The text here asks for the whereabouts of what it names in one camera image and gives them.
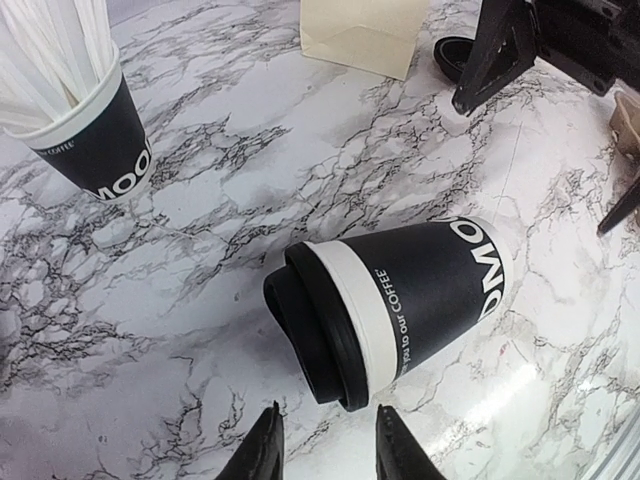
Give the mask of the black paper coffee cup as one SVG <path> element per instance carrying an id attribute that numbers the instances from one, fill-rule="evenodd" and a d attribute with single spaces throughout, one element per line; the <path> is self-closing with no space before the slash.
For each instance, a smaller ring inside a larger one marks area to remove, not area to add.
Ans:
<path id="1" fill-rule="evenodd" d="M 370 395 L 494 312 L 513 276 L 502 236 L 474 217 L 306 246 L 344 302 Z"/>

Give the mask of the cream paper bag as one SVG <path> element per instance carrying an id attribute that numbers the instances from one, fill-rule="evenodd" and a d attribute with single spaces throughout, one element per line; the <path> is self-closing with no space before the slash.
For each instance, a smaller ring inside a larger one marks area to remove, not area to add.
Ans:
<path id="1" fill-rule="evenodd" d="M 302 54 L 404 80 L 427 9 L 415 0 L 302 0 Z"/>

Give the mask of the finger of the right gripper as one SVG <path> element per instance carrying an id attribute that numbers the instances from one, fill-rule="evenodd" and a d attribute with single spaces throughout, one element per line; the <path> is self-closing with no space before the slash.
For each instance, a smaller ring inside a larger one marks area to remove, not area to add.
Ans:
<path id="1" fill-rule="evenodd" d="M 637 177 L 611 211 L 597 227 L 598 235 L 605 235 L 625 220 L 639 206 L 640 178 Z"/>

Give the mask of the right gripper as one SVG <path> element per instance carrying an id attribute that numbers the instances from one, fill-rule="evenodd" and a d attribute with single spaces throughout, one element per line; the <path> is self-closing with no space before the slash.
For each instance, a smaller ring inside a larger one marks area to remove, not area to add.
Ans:
<path id="1" fill-rule="evenodd" d="M 468 116 L 540 58 L 606 94 L 639 89 L 637 1 L 482 2 L 470 56 L 452 104 Z"/>

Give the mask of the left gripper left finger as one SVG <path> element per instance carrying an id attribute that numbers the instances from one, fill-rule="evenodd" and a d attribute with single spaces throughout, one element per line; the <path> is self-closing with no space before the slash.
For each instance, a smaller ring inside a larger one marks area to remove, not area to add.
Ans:
<path id="1" fill-rule="evenodd" d="M 284 423 L 279 405 L 265 408 L 216 480 L 282 480 Z"/>

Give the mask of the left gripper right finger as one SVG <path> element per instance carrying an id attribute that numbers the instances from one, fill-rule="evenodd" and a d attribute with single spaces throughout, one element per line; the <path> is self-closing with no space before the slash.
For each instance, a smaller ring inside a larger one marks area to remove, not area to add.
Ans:
<path id="1" fill-rule="evenodd" d="M 445 480 L 391 406 L 376 415 L 376 474 L 382 480 Z"/>

